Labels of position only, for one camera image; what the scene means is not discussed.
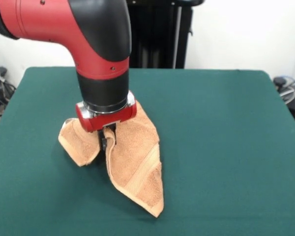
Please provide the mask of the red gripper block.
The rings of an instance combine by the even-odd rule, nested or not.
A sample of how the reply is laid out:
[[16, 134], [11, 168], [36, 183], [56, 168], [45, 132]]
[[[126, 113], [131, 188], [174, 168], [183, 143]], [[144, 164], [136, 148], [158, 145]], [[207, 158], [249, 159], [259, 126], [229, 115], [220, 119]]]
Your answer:
[[136, 115], [137, 107], [135, 98], [130, 98], [127, 104], [120, 111], [110, 114], [96, 114], [86, 108], [83, 102], [76, 104], [76, 113], [82, 128], [87, 132], [97, 131], [100, 149], [106, 151], [107, 139], [104, 134], [104, 127], [111, 125], [114, 134], [115, 144], [117, 144], [116, 129], [118, 122], [123, 122]]

